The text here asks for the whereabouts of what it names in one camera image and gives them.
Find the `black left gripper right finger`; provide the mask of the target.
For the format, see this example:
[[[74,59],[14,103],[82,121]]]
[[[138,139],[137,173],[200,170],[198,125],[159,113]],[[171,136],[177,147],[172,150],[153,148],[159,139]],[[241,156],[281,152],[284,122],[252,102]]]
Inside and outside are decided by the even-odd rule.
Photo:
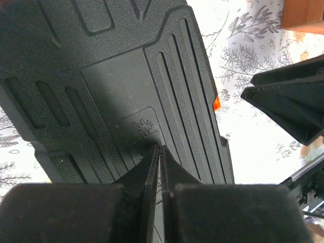
[[[282,185],[203,184],[160,148],[165,242],[311,242]]]

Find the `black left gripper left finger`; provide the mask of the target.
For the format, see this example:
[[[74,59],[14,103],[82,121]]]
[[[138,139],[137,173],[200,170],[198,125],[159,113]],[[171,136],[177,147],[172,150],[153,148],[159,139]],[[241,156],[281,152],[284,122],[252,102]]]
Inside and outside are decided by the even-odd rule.
[[[159,146],[112,184],[21,184],[1,203],[1,242],[152,242]]]

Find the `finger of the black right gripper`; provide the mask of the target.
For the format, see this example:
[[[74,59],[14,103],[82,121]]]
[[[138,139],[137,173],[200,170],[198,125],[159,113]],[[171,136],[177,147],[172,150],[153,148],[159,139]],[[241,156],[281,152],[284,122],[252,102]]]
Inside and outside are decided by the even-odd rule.
[[[323,74],[323,55],[255,74],[251,84],[261,86]]]

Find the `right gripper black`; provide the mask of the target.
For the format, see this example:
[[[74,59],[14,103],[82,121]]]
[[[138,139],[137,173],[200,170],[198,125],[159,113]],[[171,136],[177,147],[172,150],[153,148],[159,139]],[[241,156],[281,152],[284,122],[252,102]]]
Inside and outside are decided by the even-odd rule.
[[[303,145],[323,135],[323,81],[249,87],[241,98]],[[289,190],[290,198],[304,216],[315,216],[316,210],[323,206],[323,154],[286,178],[280,186]]]

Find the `black plastic tool case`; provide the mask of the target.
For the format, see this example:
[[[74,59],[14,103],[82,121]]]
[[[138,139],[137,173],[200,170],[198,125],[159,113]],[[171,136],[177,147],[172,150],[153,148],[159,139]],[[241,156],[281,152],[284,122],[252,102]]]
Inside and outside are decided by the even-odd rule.
[[[1,106],[50,184],[112,184],[154,145],[233,183],[216,97],[186,1],[1,1]]]

